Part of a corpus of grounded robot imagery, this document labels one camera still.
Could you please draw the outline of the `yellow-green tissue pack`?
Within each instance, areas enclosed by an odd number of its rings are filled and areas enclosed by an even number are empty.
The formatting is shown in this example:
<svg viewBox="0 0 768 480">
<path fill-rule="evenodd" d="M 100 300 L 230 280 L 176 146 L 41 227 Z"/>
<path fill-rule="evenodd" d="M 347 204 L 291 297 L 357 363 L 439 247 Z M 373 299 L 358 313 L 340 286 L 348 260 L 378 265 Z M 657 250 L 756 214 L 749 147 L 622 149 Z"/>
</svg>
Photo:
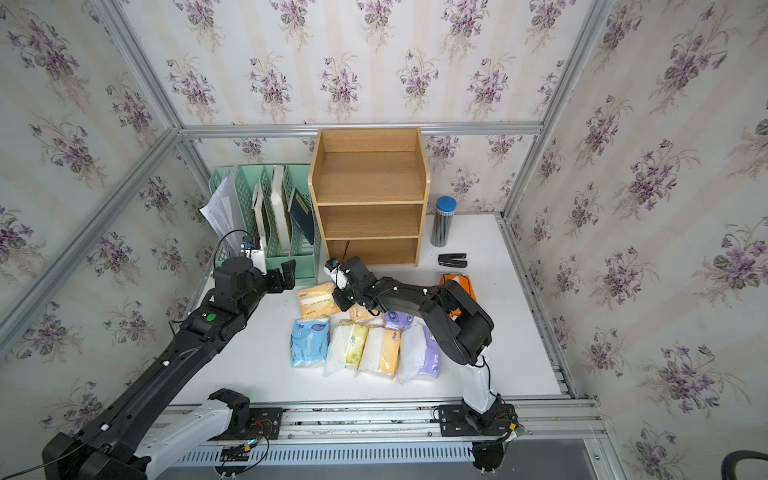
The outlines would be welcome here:
<svg viewBox="0 0 768 480">
<path fill-rule="evenodd" d="M 343 320 L 331 332 L 324 376 L 341 370 L 356 371 L 361 363 L 370 327 L 364 323 Z"/>
</svg>

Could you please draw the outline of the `blue tissue pack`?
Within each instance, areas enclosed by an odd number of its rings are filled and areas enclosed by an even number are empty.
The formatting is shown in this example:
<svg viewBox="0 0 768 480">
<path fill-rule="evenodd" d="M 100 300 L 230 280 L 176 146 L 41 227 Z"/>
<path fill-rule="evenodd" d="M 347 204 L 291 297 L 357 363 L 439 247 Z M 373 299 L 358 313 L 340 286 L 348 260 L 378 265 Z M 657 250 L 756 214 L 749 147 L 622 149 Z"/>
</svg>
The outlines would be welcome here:
<svg viewBox="0 0 768 480">
<path fill-rule="evenodd" d="M 323 366 L 330 342 L 330 319 L 296 320 L 290 336 L 290 362 L 293 368 Z"/>
</svg>

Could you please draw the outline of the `orange-yellow tissue pack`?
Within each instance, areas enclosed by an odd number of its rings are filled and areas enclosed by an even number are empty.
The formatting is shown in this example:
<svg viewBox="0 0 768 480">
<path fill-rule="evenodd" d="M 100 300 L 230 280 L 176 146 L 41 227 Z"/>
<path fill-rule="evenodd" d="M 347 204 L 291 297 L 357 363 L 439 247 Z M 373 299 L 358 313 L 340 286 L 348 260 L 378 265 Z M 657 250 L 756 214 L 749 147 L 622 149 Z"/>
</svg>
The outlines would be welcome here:
<svg viewBox="0 0 768 480">
<path fill-rule="evenodd" d="M 397 371 L 400 345 L 400 331 L 384 327 L 371 327 L 358 371 L 383 378 L 393 378 Z"/>
</svg>

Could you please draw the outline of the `white purple tissue pack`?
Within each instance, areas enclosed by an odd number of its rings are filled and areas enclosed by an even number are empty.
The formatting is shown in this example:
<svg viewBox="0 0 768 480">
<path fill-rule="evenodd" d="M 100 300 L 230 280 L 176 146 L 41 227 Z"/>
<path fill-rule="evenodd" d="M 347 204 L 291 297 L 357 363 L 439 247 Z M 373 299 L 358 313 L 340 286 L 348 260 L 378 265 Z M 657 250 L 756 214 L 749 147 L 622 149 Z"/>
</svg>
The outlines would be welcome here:
<svg viewBox="0 0 768 480">
<path fill-rule="evenodd" d="M 440 349 L 430 330 L 416 324 L 401 336 L 397 378 L 401 384 L 435 380 L 441 371 Z"/>
</svg>

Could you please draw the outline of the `orange tissue pack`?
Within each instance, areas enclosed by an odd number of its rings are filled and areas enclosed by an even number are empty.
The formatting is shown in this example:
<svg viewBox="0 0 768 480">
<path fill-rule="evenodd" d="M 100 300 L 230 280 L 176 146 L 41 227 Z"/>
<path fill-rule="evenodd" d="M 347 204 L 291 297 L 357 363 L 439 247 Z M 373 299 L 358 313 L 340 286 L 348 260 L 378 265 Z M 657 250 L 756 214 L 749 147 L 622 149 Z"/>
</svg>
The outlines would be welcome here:
<svg viewBox="0 0 768 480">
<path fill-rule="evenodd" d="M 449 320 L 476 315 L 479 311 L 471 279 L 467 275 L 443 274 L 438 299 Z"/>
</svg>

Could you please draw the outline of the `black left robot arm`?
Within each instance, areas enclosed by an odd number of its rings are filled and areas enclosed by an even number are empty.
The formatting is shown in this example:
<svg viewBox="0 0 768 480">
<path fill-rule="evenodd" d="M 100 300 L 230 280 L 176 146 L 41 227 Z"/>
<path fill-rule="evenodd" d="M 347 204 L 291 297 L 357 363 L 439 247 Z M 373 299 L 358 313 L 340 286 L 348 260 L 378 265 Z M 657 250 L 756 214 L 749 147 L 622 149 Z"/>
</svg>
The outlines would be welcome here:
<svg viewBox="0 0 768 480">
<path fill-rule="evenodd" d="M 250 400 L 227 388 L 156 434 L 149 430 L 183 387 L 246 328 L 266 294 L 294 288 L 295 268 L 295 261 L 288 261 L 261 271 L 244 256 L 215 268 L 213 288 L 147 370 L 77 433 L 59 433 L 47 443 L 45 477 L 155 479 L 212 438 L 248 433 Z"/>
</svg>

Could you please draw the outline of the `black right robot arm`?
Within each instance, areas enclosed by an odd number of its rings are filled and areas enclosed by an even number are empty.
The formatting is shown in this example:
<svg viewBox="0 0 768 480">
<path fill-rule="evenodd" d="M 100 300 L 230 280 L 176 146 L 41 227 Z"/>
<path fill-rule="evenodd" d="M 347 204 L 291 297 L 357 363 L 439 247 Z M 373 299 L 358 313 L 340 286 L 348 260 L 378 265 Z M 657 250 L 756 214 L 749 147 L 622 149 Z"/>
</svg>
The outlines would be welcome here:
<svg viewBox="0 0 768 480">
<path fill-rule="evenodd" d="M 493 391 L 485 359 L 494 322 L 459 283 L 419 286 L 378 277 L 358 257 L 345 262 L 332 258 L 324 271 L 334 284 L 334 301 L 343 311 L 359 305 L 373 315 L 393 311 L 422 319 L 442 353 L 462 367 L 463 404 L 477 415 L 499 409 L 501 401 Z"/>
</svg>

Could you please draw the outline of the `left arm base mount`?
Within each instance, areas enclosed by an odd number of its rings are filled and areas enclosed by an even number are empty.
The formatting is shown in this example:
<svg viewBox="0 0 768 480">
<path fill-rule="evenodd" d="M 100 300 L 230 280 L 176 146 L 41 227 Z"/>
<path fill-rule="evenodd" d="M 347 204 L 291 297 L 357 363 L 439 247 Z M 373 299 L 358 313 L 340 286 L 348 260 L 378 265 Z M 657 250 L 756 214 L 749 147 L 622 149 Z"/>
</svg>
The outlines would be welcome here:
<svg viewBox="0 0 768 480">
<path fill-rule="evenodd" d="M 283 409 L 280 407 L 254 407 L 245 394 L 221 388 L 208 396 L 226 405 L 231 416 L 229 424 L 212 440 L 248 440 L 264 435 L 269 440 L 276 440 L 279 435 Z"/>
</svg>

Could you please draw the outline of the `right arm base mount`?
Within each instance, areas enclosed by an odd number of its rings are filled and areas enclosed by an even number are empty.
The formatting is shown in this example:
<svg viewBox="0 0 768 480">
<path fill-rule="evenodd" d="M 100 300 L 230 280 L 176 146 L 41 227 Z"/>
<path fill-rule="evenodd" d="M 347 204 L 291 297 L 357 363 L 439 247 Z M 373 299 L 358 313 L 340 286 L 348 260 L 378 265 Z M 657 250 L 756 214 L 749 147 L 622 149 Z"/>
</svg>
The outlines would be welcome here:
<svg viewBox="0 0 768 480">
<path fill-rule="evenodd" d="M 464 402 L 440 405 L 433 410 L 442 437 L 502 437 L 515 432 L 520 422 L 514 407 L 495 400 L 488 411 L 478 413 Z"/>
</svg>

